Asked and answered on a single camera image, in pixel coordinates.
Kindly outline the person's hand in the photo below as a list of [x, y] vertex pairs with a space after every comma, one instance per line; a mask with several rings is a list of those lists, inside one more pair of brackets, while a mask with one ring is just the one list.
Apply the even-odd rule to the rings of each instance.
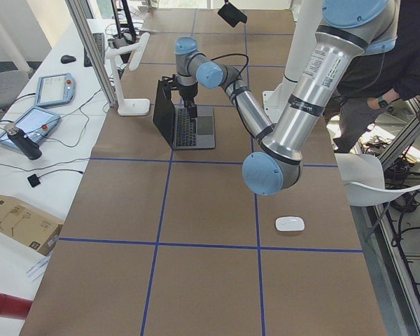
[[400, 95], [394, 90], [390, 89], [388, 92], [376, 97], [368, 98], [367, 105], [374, 110], [388, 107], [392, 102], [399, 100]]

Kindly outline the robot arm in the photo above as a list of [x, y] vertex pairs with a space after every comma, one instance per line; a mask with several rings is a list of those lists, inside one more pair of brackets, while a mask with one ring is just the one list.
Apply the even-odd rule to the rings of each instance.
[[208, 59], [192, 37], [176, 40], [176, 70], [185, 84], [222, 88], [259, 143], [261, 150], [242, 165], [251, 191], [274, 195], [298, 181], [302, 147], [333, 90], [353, 58], [394, 47], [399, 10], [399, 1], [303, 1], [294, 37], [314, 49], [303, 52], [306, 65], [293, 91], [279, 103], [277, 122], [270, 120], [238, 70]]

